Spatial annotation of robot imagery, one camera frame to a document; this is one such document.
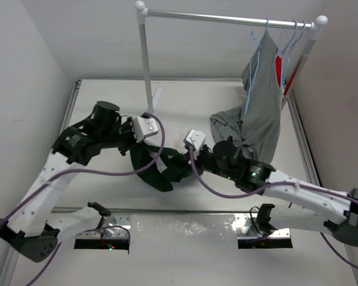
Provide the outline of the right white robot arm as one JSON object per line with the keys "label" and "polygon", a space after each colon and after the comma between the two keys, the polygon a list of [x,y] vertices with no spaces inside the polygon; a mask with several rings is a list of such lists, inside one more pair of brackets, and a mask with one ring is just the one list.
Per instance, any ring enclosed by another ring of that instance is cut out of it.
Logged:
{"label": "right white robot arm", "polygon": [[291,177],[272,165],[247,158],[230,139],[212,149],[195,139],[186,142],[196,176],[203,172],[232,181],[243,193],[273,197],[290,207],[262,204],[253,224],[269,235],[278,229],[294,228],[330,235],[337,241],[358,247],[358,189],[335,191]]}

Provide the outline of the red garment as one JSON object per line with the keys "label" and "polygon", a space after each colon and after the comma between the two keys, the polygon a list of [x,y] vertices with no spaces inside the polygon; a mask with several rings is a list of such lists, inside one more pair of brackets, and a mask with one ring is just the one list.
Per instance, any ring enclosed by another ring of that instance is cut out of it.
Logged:
{"label": "red garment", "polygon": [[279,85],[279,88],[282,89],[283,83],[282,83],[282,76],[283,76],[283,60],[281,56],[276,57],[276,76],[277,76],[277,82]]}

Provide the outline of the blue hanger with red garment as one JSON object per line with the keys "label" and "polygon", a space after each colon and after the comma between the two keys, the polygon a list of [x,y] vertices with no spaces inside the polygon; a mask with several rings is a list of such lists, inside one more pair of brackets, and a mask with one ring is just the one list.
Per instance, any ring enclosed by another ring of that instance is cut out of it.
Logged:
{"label": "blue hanger with red garment", "polygon": [[293,20],[294,26],[292,27],[292,31],[289,29],[281,30],[280,33],[280,42],[279,42],[279,50],[278,50],[278,58],[281,59],[280,63],[280,79],[279,79],[279,87],[281,90],[284,90],[285,84],[285,75],[289,65],[289,58],[291,56],[291,51],[294,46],[294,38],[297,35],[297,27],[298,22]]}

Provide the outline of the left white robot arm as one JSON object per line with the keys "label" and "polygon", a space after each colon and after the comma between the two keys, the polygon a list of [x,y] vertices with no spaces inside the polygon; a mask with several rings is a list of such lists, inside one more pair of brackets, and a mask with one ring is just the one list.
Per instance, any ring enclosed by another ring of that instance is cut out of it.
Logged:
{"label": "left white robot arm", "polygon": [[101,204],[92,202],[62,219],[50,218],[77,171],[84,169],[101,150],[117,148],[124,155],[136,144],[135,119],[121,116],[119,110],[115,104],[99,101],[88,117],[62,131],[13,215],[0,219],[0,238],[24,257],[41,262],[62,240],[99,227],[111,215]]}

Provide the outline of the white metal clothes rack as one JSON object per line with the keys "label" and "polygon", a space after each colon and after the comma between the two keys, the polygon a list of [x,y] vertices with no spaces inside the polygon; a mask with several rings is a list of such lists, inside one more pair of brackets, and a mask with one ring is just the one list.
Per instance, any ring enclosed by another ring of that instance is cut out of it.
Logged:
{"label": "white metal clothes rack", "polygon": [[285,105],[288,101],[288,98],[291,93],[292,85],[295,82],[298,75],[301,73],[302,68],[305,65],[305,62],[310,55],[311,50],[313,49],[314,44],[319,39],[322,30],[328,23],[328,18],[325,15],[318,16],[312,23],[298,23],[296,21],[280,21],[280,20],[266,20],[259,18],[246,18],[246,17],[229,17],[223,15],[209,15],[209,14],[199,14],[199,13],[185,13],[185,12],[174,12],[174,11],[164,11],[164,10],[153,10],[147,8],[143,1],[136,1],[135,4],[135,13],[137,17],[138,30],[140,35],[140,45],[141,45],[141,56],[143,63],[143,76],[144,76],[144,85],[146,90],[146,99],[147,99],[147,110],[151,113],[156,111],[159,100],[161,98],[161,91],[152,92],[151,86],[151,77],[150,77],[150,67],[149,67],[149,56],[147,50],[147,36],[146,36],[146,19],[149,17],[156,18],[172,18],[180,20],[194,20],[194,21],[206,21],[213,23],[225,23],[225,24],[237,24],[243,26],[257,26],[257,27],[272,27],[277,29],[293,29],[295,31],[301,30],[302,34],[306,30],[309,31],[308,41],[299,57],[297,65],[292,72],[291,77],[288,80],[286,85],[282,104]]}

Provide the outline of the grey t shirt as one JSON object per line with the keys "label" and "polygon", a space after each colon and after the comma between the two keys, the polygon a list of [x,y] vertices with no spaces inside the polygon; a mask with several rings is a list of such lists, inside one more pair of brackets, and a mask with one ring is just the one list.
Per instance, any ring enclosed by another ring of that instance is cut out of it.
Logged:
{"label": "grey t shirt", "polygon": [[273,160],[280,135],[283,92],[276,76],[277,45],[264,32],[241,79],[246,98],[238,106],[210,116],[215,143],[232,137],[244,156],[267,164]]}

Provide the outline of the white and green t shirt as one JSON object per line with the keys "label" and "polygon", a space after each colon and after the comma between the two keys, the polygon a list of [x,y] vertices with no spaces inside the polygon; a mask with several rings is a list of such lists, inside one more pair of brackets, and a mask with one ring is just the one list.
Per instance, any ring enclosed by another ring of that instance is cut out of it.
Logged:
{"label": "white and green t shirt", "polygon": [[[193,174],[189,165],[183,139],[186,134],[177,130],[165,132],[165,144],[159,158],[147,170],[137,176],[146,184],[160,192],[174,189],[173,184]],[[131,164],[135,170],[149,164],[156,157],[161,146],[161,137],[155,135],[145,139],[129,151]]]}

